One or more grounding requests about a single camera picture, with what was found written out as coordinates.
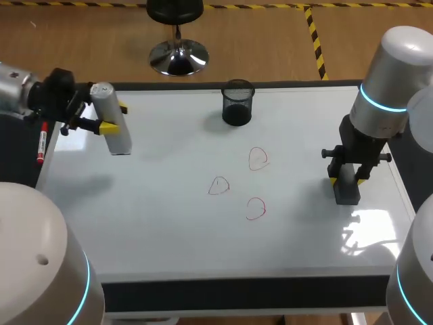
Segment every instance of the red marker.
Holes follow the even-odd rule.
[[[47,144],[47,132],[48,132],[48,123],[42,123],[41,127],[41,135],[39,137],[39,147],[38,147],[38,164],[42,165],[43,160],[45,158],[45,145]]]

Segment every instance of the black stool seat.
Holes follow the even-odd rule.
[[[203,14],[203,0],[147,0],[147,14],[161,24],[182,25]]]

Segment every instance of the white cylinder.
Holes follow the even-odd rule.
[[[0,183],[0,324],[99,325],[104,293],[60,210]]]
[[[433,196],[419,209],[386,291],[394,325],[433,324]]]
[[[407,104],[433,77],[433,35],[397,26],[382,37],[350,111],[361,133],[379,139],[396,135],[407,121]]]

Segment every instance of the blue led ring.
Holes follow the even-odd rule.
[[[402,112],[406,112],[407,111],[406,108],[391,108],[391,107],[383,106],[383,105],[381,105],[379,103],[376,103],[370,97],[368,97],[367,94],[364,92],[362,84],[359,87],[359,90],[361,90],[361,93],[363,94],[365,100],[367,100],[371,105],[373,105],[373,106],[375,106],[377,108],[380,108],[381,110],[386,110],[387,112],[393,112],[393,113],[402,113]]]
[[[80,305],[78,306],[78,308],[76,309],[74,315],[71,317],[70,321],[66,325],[72,325],[72,323],[74,323],[75,319],[78,317],[81,309],[83,308],[84,303],[86,302],[87,294],[89,293],[89,287],[90,287],[90,264],[89,264],[89,260],[87,259],[86,253],[84,253],[84,256],[85,256],[86,262],[87,262],[87,283],[86,283],[86,289],[84,291],[84,294],[83,294],[83,297],[81,299]]]
[[[427,325],[427,323],[422,320],[422,318],[417,314],[417,312],[411,306],[409,300],[407,300],[407,298],[406,298],[405,292],[403,291],[403,288],[401,286],[400,276],[398,274],[398,264],[397,264],[397,282],[398,282],[398,287],[400,288],[401,296],[405,300],[405,303],[406,303],[407,307],[410,309],[410,311],[412,311],[412,314],[419,320],[419,322],[421,322],[422,325]]]

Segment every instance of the wooden floor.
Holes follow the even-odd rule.
[[[204,2],[251,3],[250,0]],[[298,1],[272,0],[272,3],[295,2]],[[433,8],[314,7],[312,11],[331,80],[362,79],[381,36],[390,27],[412,25],[433,33]],[[170,28],[150,20],[144,9],[0,6],[0,30],[0,61],[31,70],[41,78],[53,68],[62,67],[72,70],[82,82],[320,80],[304,12],[297,9],[205,10],[201,18],[182,26],[182,33],[184,38],[206,46],[210,63],[198,74],[178,78],[158,74],[147,63],[151,48],[170,37]],[[369,323],[373,324],[377,315],[369,317]],[[277,318],[195,318],[183,319],[180,325],[267,325],[276,321]],[[287,317],[286,324],[342,323],[339,316],[294,316]]]

